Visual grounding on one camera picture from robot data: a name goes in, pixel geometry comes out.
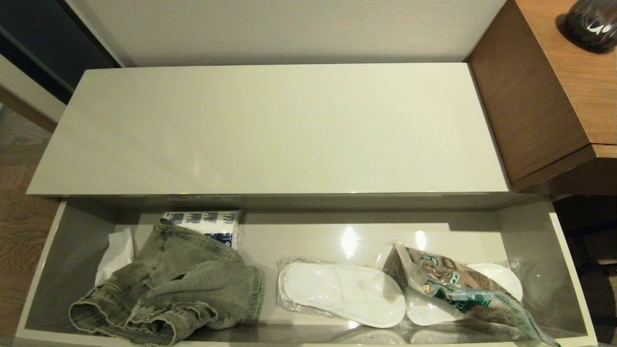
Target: white wall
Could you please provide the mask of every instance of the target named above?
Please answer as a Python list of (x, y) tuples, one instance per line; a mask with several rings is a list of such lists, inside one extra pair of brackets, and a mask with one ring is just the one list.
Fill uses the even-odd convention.
[(56, 123), (60, 121), (67, 107), (2, 55), (0, 86)]
[(69, 0), (125, 66), (460, 62), (505, 0)]

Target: denim shorts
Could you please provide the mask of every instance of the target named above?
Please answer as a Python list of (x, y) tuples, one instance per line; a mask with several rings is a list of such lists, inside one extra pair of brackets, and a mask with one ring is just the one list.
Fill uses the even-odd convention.
[(169, 346), (203, 326), (256, 322), (263, 270), (229, 246), (161, 219), (135, 260), (73, 303), (84, 332), (138, 345)]

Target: open drawer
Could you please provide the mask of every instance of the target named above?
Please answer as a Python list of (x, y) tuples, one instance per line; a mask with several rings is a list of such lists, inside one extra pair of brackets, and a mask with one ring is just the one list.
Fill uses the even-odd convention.
[[(358, 197), (360, 203), (340, 209), (331, 209), (322, 201), (310, 201), (306, 206), (283, 204), (290, 207), (287, 209), (267, 199), (254, 204), (250, 199), (243, 201), (239, 204), (244, 213), (238, 249), (248, 264), (265, 269), (267, 280), (260, 323), (220, 331), (203, 328), (178, 346), (537, 344), (515, 329), (496, 324), (462, 321), (383, 330), (358, 327), (342, 319), (288, 312), (276, 306), (276, 262), (281, 256), (301, 255), (345, 264), (374, 265), (386, 242), (391, 240), (463, 263), (516, 262), (523, 284), (523, 303), (537, 323), (562, 346), (597, 344), (571, 256), (547, 198), (508, 196), (504, 199), (489, 194), (399, 199), (406, 203), (370, 207), (370, 199)], [(430, 202), (448, 199), (457, 199), (460, 207)], [(497, 204), (500, 199), (506, 202)], [(60, 205), (45, 244), (15, 346), (33, 346), (37, 344), (35, 340), (130, 346), (120, 339), (80, 333), (68, 319), (69, 305), (94, 285), (97, 265), (107, 247), (107, 235), (129, 226), (139, 250), (157, 218), (171, 208), (195, 211), (231, 205), (221, 199), (201, 198), (66, 199)]]

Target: glossy white cabinet top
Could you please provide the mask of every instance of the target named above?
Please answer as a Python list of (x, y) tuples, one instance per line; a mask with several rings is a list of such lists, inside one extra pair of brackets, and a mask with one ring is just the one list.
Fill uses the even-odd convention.
[(30, 194), (507, 191), (463, 63), (90, 70)]

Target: dark glass vase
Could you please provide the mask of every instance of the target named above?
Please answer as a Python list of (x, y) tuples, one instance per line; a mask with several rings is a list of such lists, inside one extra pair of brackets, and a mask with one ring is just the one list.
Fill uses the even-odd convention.
[(578, 0), (566, 16), (566, 31), (591, 51), (617, 46), (617, 0)]

